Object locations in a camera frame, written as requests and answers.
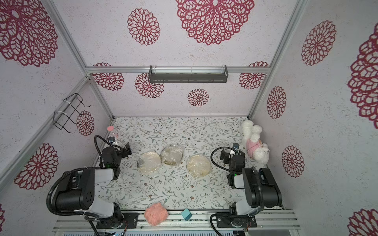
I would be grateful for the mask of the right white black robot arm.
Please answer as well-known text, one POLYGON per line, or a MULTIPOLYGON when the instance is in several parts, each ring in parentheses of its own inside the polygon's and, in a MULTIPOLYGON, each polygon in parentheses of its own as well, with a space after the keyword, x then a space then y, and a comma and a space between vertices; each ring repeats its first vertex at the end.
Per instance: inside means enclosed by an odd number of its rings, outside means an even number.
POLYGON ((230 208, 232 217, 252 217, 266 208, 273 208, 282 205, 281 191, 268 168, 257 169, 255 166, 246 167, 245 153, 234 143, 233 147, 220 147, 212 154, 220 150, 220 161, 227 164, 225 168, 217 164, 212 158, 212 163, 227 171, 226 179, 232 189, 243 189, 245 197, 233 203, 230 208))

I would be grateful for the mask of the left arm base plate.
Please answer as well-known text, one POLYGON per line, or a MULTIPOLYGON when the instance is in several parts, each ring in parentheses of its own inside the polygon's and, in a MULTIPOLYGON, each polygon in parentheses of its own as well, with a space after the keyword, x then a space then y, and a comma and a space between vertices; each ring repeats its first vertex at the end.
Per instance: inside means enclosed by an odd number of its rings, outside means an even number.
POLYGON ((136 212, 123 212, 112 217, 99 219, 96 229, 135 229, 139 214, 136 212))

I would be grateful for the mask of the bubble-wrapped plate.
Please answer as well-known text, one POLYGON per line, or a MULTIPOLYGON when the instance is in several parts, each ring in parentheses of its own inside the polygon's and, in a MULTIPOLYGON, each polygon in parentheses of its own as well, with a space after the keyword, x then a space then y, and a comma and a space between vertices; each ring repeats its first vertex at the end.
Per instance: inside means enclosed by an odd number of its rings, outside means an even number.
POLYGON ((180 145, 168 145, 161 152, 161 161, 166 165, 179 165, 185 148, 180 145))
POLYGON ((161 158, 158 153, 149 151, 142 154, 137 161, 137 169, 142 174, 149 174, 161 167, 161 158))

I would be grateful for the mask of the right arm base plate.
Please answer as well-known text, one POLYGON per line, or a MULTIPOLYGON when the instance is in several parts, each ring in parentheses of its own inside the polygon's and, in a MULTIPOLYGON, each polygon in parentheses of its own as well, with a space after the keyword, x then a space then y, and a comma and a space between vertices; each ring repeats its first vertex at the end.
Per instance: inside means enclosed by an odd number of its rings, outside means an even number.
POLYGON ((257 221, 254 216, 232 215, 225 212, 215 213, 218 228, 255 228, 257 221))

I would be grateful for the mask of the cream dinner plate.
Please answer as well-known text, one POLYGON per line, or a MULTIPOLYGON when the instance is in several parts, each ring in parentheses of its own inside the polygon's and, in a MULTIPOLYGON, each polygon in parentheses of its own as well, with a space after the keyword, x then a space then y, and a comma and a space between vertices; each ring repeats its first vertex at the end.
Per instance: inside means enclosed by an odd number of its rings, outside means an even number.
POLYGON ((203 154, 196 154, 187 161, 187 170, 193 177, 201 178, 211 172, 211 162, 203 154))

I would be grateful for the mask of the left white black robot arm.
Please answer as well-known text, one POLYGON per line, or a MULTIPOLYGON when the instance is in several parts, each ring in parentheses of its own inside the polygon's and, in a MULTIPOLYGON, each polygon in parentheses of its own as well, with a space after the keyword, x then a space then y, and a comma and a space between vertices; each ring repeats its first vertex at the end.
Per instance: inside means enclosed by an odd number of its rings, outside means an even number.
POLYGON ((98 221, 98 226, 119 228, 126 223, 117 203, 107 202, 95 195, 99 183, 118 179, 123 158, 132 154, 130 144, 112 145, 102 151, 104 167, 83 167, 66 171, 52 185, 47 198, 48 210, 58 216, 81 215, 98 221))

